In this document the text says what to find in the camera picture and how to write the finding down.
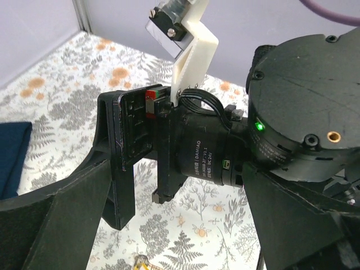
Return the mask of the key with yellow tag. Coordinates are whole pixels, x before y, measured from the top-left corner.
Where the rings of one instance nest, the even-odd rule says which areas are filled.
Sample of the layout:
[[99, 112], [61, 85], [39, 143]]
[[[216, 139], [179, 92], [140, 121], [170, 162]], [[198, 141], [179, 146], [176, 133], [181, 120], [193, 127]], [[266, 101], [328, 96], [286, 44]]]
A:
[[150, 263], [149, 258], [147, 255], [144, 254], [135, 254], [134, 255], [134, 263], [133, 263], [133, 269], [134, 270], [156, 270], [160, 269], [159, 267], [153, 265]]

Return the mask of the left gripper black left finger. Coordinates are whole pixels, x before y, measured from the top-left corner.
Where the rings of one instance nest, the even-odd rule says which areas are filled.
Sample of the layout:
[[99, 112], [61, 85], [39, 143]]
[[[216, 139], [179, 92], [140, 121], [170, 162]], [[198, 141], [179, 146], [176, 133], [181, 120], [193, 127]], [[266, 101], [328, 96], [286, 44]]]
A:
[[105, 160], [1, 201], [1, 269], [86, 269], [111, 184]]

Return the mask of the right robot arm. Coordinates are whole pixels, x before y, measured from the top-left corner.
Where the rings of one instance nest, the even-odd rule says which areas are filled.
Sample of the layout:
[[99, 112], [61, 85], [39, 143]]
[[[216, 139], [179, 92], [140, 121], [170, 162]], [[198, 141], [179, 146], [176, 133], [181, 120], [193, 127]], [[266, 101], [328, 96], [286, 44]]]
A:
[[103, 217], [134, 216], [132, 166], [158, 164], [154, 202], [188, 177], [243, 187], [258, 231], [332, 224], [359, 186], [359, 29], [256, 49], [246, 81], [248, 115], [189, 88], [174, 106], [161, 84], [98, 98], [96, 133], [78, 170], [111, 162]]

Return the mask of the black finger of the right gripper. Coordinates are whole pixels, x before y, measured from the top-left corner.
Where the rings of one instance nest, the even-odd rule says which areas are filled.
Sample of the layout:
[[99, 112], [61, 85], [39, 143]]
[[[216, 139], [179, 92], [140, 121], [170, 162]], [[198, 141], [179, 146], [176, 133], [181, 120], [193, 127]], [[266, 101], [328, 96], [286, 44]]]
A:
[[93, 145], [64, 180], [58, 197], [65, 223], [94, 230], [101, 219], [122, 230], [135, 216], [133, 166], [137, 162], [133, 123], [137, 92], [99, 95]]

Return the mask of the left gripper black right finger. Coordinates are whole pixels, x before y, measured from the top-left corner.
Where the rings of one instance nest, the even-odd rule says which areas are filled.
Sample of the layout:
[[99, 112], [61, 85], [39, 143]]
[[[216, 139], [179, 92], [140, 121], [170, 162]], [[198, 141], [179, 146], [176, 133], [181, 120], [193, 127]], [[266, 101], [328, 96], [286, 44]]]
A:
[[359, 207], [252, 163], [242, 178], [267, 269], [359, 269]]

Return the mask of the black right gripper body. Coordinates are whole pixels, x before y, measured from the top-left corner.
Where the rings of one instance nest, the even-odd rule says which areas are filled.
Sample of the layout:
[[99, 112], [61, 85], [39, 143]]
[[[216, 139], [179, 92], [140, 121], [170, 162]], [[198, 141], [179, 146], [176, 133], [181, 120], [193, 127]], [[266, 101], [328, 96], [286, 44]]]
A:
[[121, 157], [133, 165], [142, 158], [157, 161], [157, 187], [152, 201], [171, 201], [186, 177], [176, 165], [180, 111], [170, 101], [170, 88], [161, 84], [123, 92], [118, 99]]

